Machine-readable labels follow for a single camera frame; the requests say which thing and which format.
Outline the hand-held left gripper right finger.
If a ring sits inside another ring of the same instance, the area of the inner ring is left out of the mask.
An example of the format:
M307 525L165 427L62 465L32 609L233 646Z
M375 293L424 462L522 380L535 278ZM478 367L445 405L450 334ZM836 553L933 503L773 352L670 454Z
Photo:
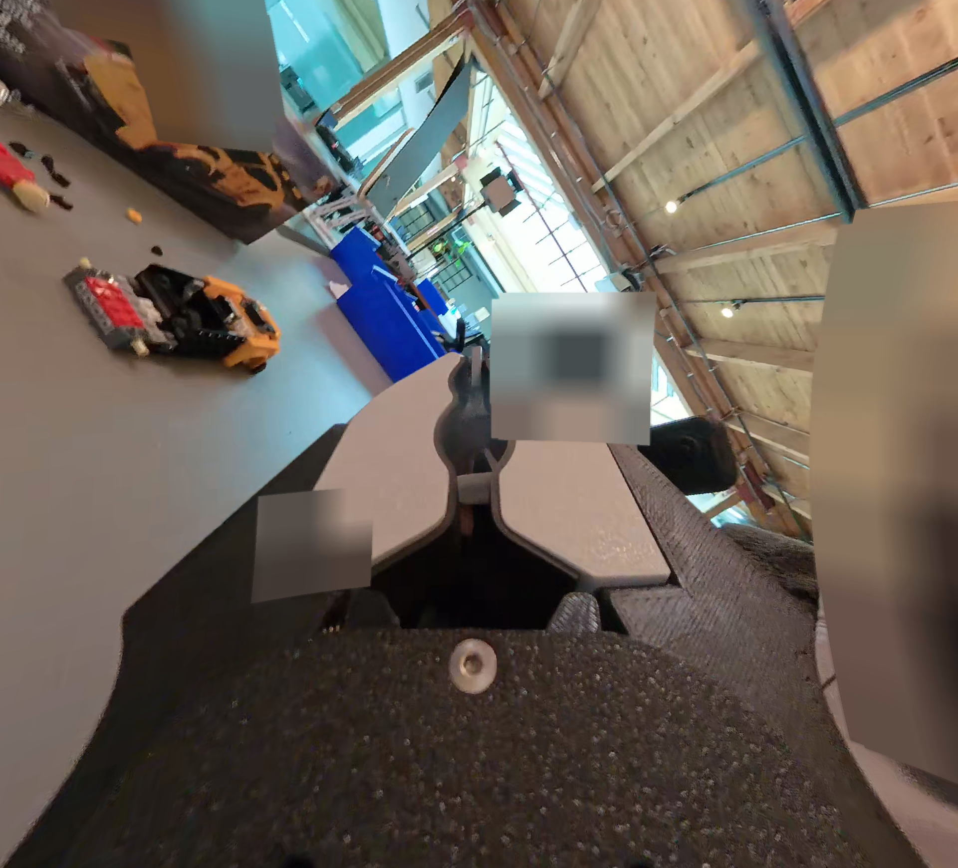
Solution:
M507 537L578 582L667 582L672 575L605 443L512 443L490 495Z

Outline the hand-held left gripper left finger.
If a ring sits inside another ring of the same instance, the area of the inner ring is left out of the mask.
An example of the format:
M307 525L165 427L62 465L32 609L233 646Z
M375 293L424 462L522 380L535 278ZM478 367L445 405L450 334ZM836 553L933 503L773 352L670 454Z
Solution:
M383 571L442 536L456 511L457 475L440 430L458 404L450 353L394 383L347 424L315 491L338 491L351 520L372 527L371 567Z

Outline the partly built lego car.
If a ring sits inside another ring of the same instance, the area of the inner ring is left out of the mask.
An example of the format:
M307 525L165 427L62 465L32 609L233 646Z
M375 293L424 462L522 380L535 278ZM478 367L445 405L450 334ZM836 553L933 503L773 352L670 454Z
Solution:
M255 375L281 350L281 330L270 311L216 277L159 263L123 275L83 259L62 283L113 352L214 361Z

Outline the lego car box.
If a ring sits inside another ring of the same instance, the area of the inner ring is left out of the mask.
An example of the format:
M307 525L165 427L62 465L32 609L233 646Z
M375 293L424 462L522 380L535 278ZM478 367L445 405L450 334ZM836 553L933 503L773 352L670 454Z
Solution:
M241 242L343 193L285 113L264 0L2 0L2 81Z

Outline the red lego minifigure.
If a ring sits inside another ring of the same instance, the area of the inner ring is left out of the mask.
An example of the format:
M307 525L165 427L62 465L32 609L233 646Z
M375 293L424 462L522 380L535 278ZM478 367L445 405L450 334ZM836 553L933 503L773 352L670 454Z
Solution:
M1 145L1 185L25 210L42 213L51 196L32 172L4 144Z

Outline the blue plastic bin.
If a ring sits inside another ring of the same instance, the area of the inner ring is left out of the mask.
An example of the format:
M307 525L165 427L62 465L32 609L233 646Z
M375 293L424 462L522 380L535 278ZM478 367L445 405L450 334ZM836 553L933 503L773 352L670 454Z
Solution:
M437 337L433 316L392 273L378 254L378 241L351 228L331 259L346 278L330 290L339 310L393 382L399 382L448 352Z

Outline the dark fleece jacket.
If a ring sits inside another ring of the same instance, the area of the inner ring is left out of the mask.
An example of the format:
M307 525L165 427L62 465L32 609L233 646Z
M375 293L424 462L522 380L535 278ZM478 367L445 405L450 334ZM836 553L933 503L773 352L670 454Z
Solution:
M726 524L721 530L772 574L791 596L810 606L818 605L819 587L812 545L744 524Z

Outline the square studio light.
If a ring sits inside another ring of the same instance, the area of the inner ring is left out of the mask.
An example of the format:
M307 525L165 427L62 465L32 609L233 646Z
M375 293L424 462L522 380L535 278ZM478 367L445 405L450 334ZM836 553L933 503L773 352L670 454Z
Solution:
M509 215L520 205L520 196L526 192L515 169L495 168L480 178L480 194L485 207L499 217Z

